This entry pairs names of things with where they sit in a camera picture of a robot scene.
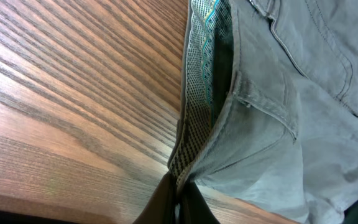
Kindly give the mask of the grey shorts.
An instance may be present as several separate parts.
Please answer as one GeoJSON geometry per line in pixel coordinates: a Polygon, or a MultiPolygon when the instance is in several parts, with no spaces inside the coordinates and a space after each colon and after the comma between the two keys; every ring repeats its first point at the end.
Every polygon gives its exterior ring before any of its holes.
{"type": "Polygon", "coordinates": [[[191,0],[168,168],[299,223],[358,200],[358,1],[191,0]]]}

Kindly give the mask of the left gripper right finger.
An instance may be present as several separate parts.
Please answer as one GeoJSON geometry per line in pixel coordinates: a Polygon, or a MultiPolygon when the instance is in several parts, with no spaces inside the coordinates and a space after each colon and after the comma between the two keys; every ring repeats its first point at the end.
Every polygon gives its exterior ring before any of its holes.
{"type": "Polygon", "coordinates": [[[179,209],[180,224],[220,224],[194,182],[183,188],[179,209]]]}

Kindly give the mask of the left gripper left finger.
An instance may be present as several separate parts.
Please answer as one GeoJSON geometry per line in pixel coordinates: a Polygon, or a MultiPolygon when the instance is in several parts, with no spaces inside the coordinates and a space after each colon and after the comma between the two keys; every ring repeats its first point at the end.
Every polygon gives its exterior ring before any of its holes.
{"type": "Polygon", "coordinates": [[[166,173],[133,224],[172,224],[175,205],[173,177],[166,173]]]}

